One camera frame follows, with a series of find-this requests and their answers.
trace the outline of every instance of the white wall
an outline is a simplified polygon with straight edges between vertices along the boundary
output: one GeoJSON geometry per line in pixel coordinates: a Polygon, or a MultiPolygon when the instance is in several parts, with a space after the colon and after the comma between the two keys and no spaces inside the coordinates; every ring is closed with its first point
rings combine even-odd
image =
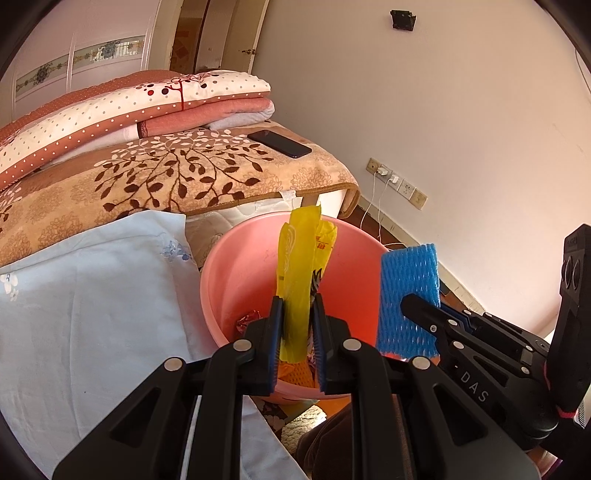
{"type": "Polygon", "coordinates": [[[563,239],[591,223],[591,96],[534,0],[271,0],[257,50],[274,118],[367,198],[369,157],[409,179],[425,208],[388,189],[383,210],[487,310],[550,331],[563,239]],[[392,29],[393,8],[414,32],[392,29]]]}

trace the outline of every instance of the light blue cloth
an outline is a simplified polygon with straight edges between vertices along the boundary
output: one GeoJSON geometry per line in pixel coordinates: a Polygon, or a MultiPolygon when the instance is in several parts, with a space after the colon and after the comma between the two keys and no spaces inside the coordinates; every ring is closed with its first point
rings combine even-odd
{"type": "MultiPolygon", "coordinates": [[[[216,346],[185,217],[141,212],[0,268],[0,410],[49,478],[166,358],[216,346]]],[[[305,479],[249,398],[243,479],[305,479]]]]}

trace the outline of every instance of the pink bucket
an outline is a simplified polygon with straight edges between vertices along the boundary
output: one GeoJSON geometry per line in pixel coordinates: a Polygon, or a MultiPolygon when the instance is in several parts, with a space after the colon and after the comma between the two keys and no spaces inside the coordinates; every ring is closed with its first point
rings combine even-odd
{"type": "MultiPolygon", "coordinates": [[[[347,322],[353,337],[375,345],[378,331],[381,257],[388,250],[375,238],[342,220],[320,293],[328,315],[347,322]]],[[[218,346],[238,338],[236,322],[250,310],[269,314],[275,294],[277,244],[289,212],[261,215],[226,233],[207,257],[201,277],[201,303],[218,346]]],[[[275,403],[335,398],[317,388],[278,380],[275,403]]]]}

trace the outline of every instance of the white cable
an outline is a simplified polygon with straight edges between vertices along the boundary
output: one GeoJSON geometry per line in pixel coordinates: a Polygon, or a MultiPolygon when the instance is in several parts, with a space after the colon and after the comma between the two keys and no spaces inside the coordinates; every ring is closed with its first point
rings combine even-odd
{"type": "Polygon", "coordinates": [[[382,197],[384,196],[384,192],[386,191],[386,189],[388,188],[388,182],[392,180],[392,177],[390,177],[388,180],[386,180],[386,185],[384,186],[384,189],[382,190],[382,194],[379,196],[378,199],[378,242],[382,243],[382,222],[379,219],[379,214],[381,211],[381,205],[382,205],[382,197]]]}
{"type": "Polygon", "coordinates": [[[365,211],[365,213],[361,217],[361,223],[359,224],[359,229],[360,230],[363,230],[363,220],[365,219],[365,216],[368,214],[369,209],[371,208],[371,206],[374,203],[374,196],[375,196],[375,173],[376,172],[374,172],[374,188],[372,189],[372,192],[371,192],[371,200],[369,202],[368,209],[365,211]]]}

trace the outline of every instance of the electrical outlet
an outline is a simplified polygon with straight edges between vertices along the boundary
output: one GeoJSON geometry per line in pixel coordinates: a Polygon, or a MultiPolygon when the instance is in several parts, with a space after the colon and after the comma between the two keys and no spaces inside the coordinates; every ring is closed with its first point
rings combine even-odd
{"type": "Polygon", "coordinates": [[[370,172],[371,174],[377,173],[378,168],[380,168],[382,166],[382,164],[375,160],[374,158],[370,158],[368,161],[368,165],[365,167],[365,169],[370,172]]]}
{"type": "Polygon", "coordinates": [[[427,195],[425,195],[421,190],[415,189],[413,194],[411,195],[409,202],[412,203],[416,208],[422,210],[425,206],[425,202],[427,201],[427,195]]]}
{"type": "Polygon", "coordinates": [[[402,185],[402,182],[404,181],[404,178],[402,178],[398,174],[392,172],[392,174],[390,175],[390,178],[394,179],[396,177],[398,177],[398,180],[396,180],[396,181],[390,180],[390,183],[388,183],[388,185],[390,185],[394,190],[398,191],[398,189],[400,188],[400,185],[402,185]]]}
{"type": "Polygon", "coordinates": [[[382,167],[380,169],[378,169],[378,174],[376,175],[376,177],[379,178],[384,183],[386,183],[391,176],[392,176],[392,170],[382,163],[382,167]],[[386,170],[386,173],[384,173],[384,175],[380,175],[380,170],[382,168],[386,170]]]}
{"type": "Polygon", "coordinates": [[[398,193],[407,200],[410,200],[415,190],[416,189],[413,185],[410,185],[409,182],[403,180],[400,184],[400,188],[398,189],[398,193]]]}

